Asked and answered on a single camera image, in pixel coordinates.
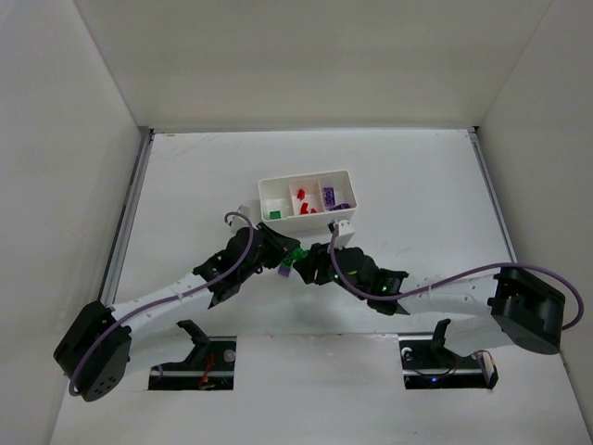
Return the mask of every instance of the rectangular opening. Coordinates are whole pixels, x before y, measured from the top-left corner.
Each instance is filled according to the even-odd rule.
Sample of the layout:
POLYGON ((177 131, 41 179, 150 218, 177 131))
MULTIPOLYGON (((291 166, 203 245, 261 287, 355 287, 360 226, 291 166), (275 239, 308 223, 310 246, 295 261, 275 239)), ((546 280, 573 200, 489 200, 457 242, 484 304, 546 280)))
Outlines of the rectangular opening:
POLYGON ((236 337, 211 337, 202 361, 163 363, 150 369, 149 391, 221 391, 234 386, 236 337))
POLYGON ((399 340, 406 389, 492 389, 496 385, 498 372, 489 355, 451 359, 434 354, 431 337, 399 340))

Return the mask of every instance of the purple block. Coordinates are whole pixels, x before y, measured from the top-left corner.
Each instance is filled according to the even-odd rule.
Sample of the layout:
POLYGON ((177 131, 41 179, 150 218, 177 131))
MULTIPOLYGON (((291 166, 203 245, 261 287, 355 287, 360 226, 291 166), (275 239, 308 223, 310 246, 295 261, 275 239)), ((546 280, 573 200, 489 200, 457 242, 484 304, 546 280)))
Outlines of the purple block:
POLYGON ((325 207, 333 207, 335 205, 335 194, 333 187, 324 187, 322 190, 323 202, 325 207))
POLYGON ((280 267, 278 267, 278 273, 281 276, 285 276, 286 278, 288 278, 288 276, 290 275, 290 267, 286 267, 281 264, 280 267))
POLYGON ((330 211, 333 211, 333 210, 343 210, 343 209, 349 209, 349 208, 350 208, 350 205, 347 202, 344 202, 342 204, 338 204, 335 207, 332 207, 330 209, 330 211))

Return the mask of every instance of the white wall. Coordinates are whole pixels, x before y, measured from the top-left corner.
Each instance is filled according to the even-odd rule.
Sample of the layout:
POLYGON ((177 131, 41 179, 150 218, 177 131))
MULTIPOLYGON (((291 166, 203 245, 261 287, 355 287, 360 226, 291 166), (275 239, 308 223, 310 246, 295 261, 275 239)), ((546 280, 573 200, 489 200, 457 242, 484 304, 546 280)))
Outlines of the white wall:
POLYGON ((76 0, 139 124, 482 121, 550 0, 76 0))
MULTIPOLYGON (((521 260, 563 273, 588 303, 562 349, 593 427, 593 2, 554 0, 479 136, 521 260)), ((568 306, 567 317, 574 314, 568 306)))
POLYGON ((139 141, 71 0, 0 3, 0 443, 48 440, 139 141))

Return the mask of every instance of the white table surface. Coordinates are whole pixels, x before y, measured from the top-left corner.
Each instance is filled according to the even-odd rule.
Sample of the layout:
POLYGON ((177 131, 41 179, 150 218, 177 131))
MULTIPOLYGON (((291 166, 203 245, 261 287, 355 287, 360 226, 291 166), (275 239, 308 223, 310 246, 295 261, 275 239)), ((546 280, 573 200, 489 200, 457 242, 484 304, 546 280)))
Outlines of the white table surface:
MULTIPOLYGON (((257 199, 259 179, 339 169, 360 203, 350 245, 380 266, 444 276, 509 259, 465 131, 162 134, 118 301, 222 249, 222 215, 257 199)), ((498 348, 494 391, 406 390, 396 338, 360 334, 432 331, 443 317, 385 317, 337 286, 268 271, 196 318, 209 335, 239 336, 233 391, 148 392, 139 372, 94 403, 67 395, 52 445, 591 443, 559 356, 498 348)))
MULTIPOLYGON (((260 179, 331 170, 350 171, 359 202, 350 246, 380 267, 445 276, 509 259, 464 130, 160 134, 117 301, 167 286, 223 249, 232 234, 222 216, 257 201, 260 179)), ((329 232, 299 239, 308 248, 329 232)), ((338 286, 267 271, 196 322, 224 336, 432 331, 441 318, 385 317, 338 286)))

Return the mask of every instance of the white plastic bin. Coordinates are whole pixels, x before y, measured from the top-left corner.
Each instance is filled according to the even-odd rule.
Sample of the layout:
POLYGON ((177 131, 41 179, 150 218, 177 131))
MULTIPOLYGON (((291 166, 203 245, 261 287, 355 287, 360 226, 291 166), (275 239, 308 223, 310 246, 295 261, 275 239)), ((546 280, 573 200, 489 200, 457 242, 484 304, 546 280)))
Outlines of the white plastic bin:
POLYGON ((263 179, 259 181, 259 200, 261 220, 279 232, 320 229, 335 218, 349 220, 358 206, 350 174, 345 170, 263 179), (323 189, 326 188, 333 189, 333 206, 325 204, 323 189), (302 199, 298 197, 299 190, 304 192, 302 199), (308 204, 308 214, 301 214, 303 203, 308 204), (344 204, 348 205, 347 209, 331 210, 344 204), (280 211, 280 219, 271 218, 275 211, 280 211))

